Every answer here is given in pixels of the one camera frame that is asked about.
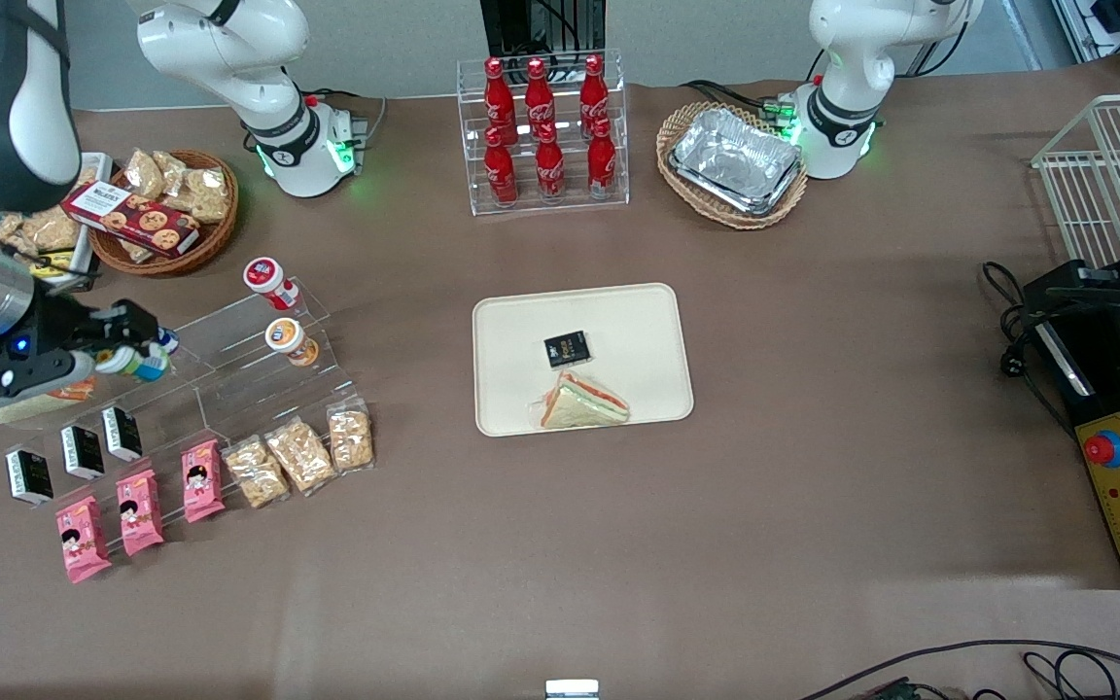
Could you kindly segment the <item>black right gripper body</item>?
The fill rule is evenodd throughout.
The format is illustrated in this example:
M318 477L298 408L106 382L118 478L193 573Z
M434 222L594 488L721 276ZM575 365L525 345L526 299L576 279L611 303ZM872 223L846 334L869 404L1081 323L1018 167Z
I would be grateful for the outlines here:
M88 377L105 319L74 297L35 297L0 336L0 370L16 377Z

